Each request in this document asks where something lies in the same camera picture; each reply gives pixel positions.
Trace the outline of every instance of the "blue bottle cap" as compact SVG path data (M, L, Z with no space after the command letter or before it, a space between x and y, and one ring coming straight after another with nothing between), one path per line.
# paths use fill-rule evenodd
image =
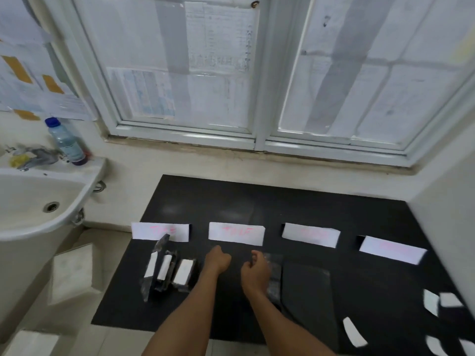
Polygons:
M61 122L56 117L49 117L45 120L45 124L48 127L56 127L61 125Z

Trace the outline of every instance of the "forearm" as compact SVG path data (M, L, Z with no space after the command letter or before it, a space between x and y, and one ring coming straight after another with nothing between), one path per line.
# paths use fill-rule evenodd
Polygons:
M201 356L210 336L217 272L204 269L188 297L152 336L142 356Z
M308 331L280 313L263 294L249 298L272 356L335 356Z

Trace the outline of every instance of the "bottle with blue cap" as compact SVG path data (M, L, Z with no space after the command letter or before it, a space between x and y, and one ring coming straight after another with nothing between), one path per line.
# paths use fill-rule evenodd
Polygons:
M48 131L53 136L59 149L64 152L73 165L80 166L87 162L87 156L84 154L80 145L77 143L74 135L56 117L50 117L45 120Z

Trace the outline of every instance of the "white sink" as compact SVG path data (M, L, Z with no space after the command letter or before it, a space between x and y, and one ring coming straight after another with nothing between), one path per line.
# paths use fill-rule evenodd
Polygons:
M71 222L105 169L99 157L83 166L58 161L28 171L10 167L8 160L8 155L0 157L0 241L33 237Z

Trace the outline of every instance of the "hand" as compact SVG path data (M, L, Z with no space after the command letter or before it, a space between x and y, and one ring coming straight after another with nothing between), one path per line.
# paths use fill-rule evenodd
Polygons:
M241 286L248 299L266 295L270 280L270 267L261 251L252 251L252 265L248 261L241 268Z
M226 271L231 263L231 255L223 253L221 246L215 246L206 255L203 271L215 272L216 276Z

